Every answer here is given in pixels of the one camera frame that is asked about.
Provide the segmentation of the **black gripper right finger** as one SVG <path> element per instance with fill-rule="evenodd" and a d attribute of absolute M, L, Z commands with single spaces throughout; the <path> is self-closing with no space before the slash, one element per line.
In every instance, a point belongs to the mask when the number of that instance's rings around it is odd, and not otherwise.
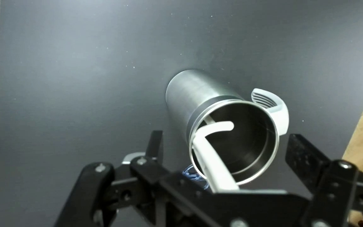
<path fill-rule="evenodd" d="M 330 160 L 300 134 L 288 136 L 285 161 L 312 194 L 301 227 L 353 227 L 350 212 L 363 216 L 363 171 L 353 163 Z"/>

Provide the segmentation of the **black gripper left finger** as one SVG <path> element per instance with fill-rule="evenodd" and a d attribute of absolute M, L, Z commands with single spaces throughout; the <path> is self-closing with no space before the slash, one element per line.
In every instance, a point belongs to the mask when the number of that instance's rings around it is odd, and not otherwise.
<path fill-rule="evenodd" d="M 161 164 L 162 153 L 162 132 L 154 130 L 146 150 L 126 155 L 118 168 L 103 161 L 86 165 L 54 227 L 110 227 L 118 211 L 126 207 L 132 207 L 145 222 L 154 224 L 155 203 L 151 192 L 133 173 L 131 161 L 144 159 Z"/>

